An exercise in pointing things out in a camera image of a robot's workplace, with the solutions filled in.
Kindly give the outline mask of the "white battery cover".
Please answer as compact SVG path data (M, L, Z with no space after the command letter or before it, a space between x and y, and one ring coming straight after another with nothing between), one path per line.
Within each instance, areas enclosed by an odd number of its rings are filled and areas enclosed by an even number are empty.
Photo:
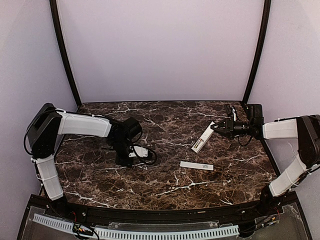
M195 162L187 162L187 161L181 161L180 167L190 168L190 169L198 169L198 170L206 170L206 171L213 171L214 170L214 166L212 164L195 163Z

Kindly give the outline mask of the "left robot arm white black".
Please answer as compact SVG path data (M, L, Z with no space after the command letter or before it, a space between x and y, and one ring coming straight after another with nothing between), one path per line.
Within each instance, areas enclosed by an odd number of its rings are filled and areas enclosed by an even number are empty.
M23 146L35 163L48 198L56 201L64 196L55 166L55 146L59 135L105 138L116 152L117 164L129 167L134 158L149 155L146 148L133 143L133 138L141 133L141 125L132 117L118 121L102 115L73 113L46 103L27 127Z

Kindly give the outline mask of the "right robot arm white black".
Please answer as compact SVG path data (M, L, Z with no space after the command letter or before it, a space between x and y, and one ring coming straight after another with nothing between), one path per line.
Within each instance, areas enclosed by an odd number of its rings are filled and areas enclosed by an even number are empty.
M234 106L227 104L225 109L227 117L211 125L211 129L223 137L298 140L292 163L260 193L256 210L259 214L266 214L281 203L290 189L320 168L320 117L317 114L303 115L265 123L262 105L248 104L245 107L247 120L240 121Z

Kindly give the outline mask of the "white remote control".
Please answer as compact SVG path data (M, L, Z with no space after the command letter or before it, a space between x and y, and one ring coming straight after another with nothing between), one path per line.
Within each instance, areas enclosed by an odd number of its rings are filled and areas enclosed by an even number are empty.
M192 146L192 150L198 154L201 149L204 147L204 145L208 142L208 140L211 138L211 136L213 135L214 131L211 129L211 125L214 124L214 122L212 121L209 126L206 128L206 130L202 133L202 135L200 136L200 138L198 140L200 140L202 142L202 145L199 149L194 148L195 143L198 141L196 141L194 143L194 145Z

